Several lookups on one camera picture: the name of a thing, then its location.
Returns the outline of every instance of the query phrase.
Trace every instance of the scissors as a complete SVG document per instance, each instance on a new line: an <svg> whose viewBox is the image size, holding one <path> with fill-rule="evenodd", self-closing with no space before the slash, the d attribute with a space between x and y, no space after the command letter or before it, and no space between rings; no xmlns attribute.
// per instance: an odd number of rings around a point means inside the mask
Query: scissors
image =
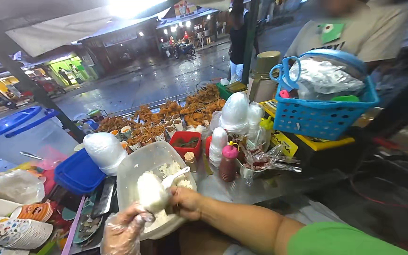
<svg viewBox="0 0 408 255"><path fill-rule="evenodd" d="M295 81L291 80L290 74L289 74L289 60L295 60L298 63L298 75L297 79ZM300 65L300 60L297 57L288 57L288 58L283 58L283 61L281 64L277 64L270 70L270 79L278 82L278 91L281 91L283 89L287 90L287 92L290 92L293 89L298 89L298 84L297 81L300 78L300 70L301 70L301 65ZM273 77L273 71L275 69L279 70L279 76L277 78Z"/></svg>

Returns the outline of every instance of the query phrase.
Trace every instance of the wet street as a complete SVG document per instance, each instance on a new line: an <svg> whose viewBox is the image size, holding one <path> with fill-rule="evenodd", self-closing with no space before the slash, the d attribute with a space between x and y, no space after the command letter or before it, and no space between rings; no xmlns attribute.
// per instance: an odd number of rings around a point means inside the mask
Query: wet street
<svg viewBox="0 0 408 255"><path fill-rule="evenodd" d="M265 31L259 38L261 52L279 50L285 53L301 27L301 23L294 23ZM118 74L85 84L55 101L65 114L73 118L93 109L114 113L191 93L202 81L227 77L229 47L227 42L200 50L194 57L181 56L180 59L137 59L132 66L119 70Z"/></svg>

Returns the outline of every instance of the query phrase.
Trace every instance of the green shirt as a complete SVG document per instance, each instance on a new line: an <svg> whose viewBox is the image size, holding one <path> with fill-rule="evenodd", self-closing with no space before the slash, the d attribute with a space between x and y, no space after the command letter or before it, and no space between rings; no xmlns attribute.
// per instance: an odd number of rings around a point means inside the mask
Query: green shirt
<svg viewBox="0 0 408 255"><path fill-rule="evenodd" d="M407 251L343 223L307 225L287 244L288 255L408 255Z"/></svg>

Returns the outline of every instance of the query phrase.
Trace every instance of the ketchup bottle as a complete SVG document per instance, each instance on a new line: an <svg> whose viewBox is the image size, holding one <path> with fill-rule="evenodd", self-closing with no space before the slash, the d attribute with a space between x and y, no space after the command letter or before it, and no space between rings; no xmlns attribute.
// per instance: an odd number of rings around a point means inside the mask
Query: ketchup bottle
<svg viewBox="0 0 408 255"><path fill-rule="evenodd" d="M237 172L237 165L235 160L238 156L238 144L237 148L234 146L234 142L229 142L229 145L223 148L223 157L220 162L218 175L220 178L229 183L235 180L235 173Z"/></svg>

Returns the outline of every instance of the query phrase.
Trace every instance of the hand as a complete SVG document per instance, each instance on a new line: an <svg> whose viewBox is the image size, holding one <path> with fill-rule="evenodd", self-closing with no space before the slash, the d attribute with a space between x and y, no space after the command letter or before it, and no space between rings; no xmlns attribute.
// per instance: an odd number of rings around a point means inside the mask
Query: hand
<svg viewBox="0 0 408 255"><path fill-rule="evenodd" d="M201 204L204 196L194 190L171 187L173 197L170 200L171 205L177 205L177 214L191 221L197 221L201 218Z"/></svg>
<svg viewBox="0 0 408 255"><path fill-rule="evenodd" d="M140 254L140 233L144 223L155 218L138 203L107 219L101 246L102 255Z"/></svg>

